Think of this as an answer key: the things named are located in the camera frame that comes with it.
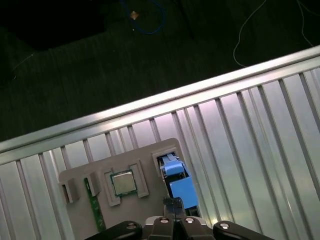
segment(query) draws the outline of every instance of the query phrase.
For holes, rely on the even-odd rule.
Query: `blue block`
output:
[[[173,197],[180,197],[185,209],[198,205],[198,198],[191,177],[170,182],[170,187]]]
[[[164,165],[164,171],[167,176],[181,174],[185,171],[180,161],[170,161]]]

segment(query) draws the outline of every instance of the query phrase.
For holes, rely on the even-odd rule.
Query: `corrugated metal sheet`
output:
[[[229,220],[276,240],[317,240],[320,68],[283,71],[197,93],[186,107],[157,106],[4,151],[0,239],[74,239],[61,171],[177,138],[209,224]]]

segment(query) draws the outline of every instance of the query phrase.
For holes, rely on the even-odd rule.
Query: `cpu processor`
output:
[[[122,171],[110,175],[115,196],[121,197],[137,192],[137,186],[132,170]]]

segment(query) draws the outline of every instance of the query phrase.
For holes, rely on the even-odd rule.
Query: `blue clip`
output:
[[[182,162],[177,159],[176,156],[172,154],[167,154],[166,156],[162,157],[162,160],[164,163],[163,169],[167,176],[184,173],[184,166]]]
[[[170,188],[172,196],[174,198],[180,197],[183,201],[185,209],[192,208],[198,205],[198,197],[195,187],[192,183],[191,174],[183,161],[180,161],[178,157],[172,153],[162,157],[163,166],[166,176],[172,176],[177,174],[187,173],[187,177],[170,182]]]

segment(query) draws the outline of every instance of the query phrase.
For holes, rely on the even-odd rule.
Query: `green circuit board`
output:
[[[105,225],[104,217],[103,217],[101,210],[100,210],[98,198],[97,198],[97,196],[92,196],[92,192],[90,189],[88,178],[84,179],[84,186],[85,186],[85,189],[86,189],[89,201],[90,201],[90,205],[91,205],[91,209],[92,209],[92,213],[94,216],[97,230],[100,233],[100,232],[106,230],[106,225]]]

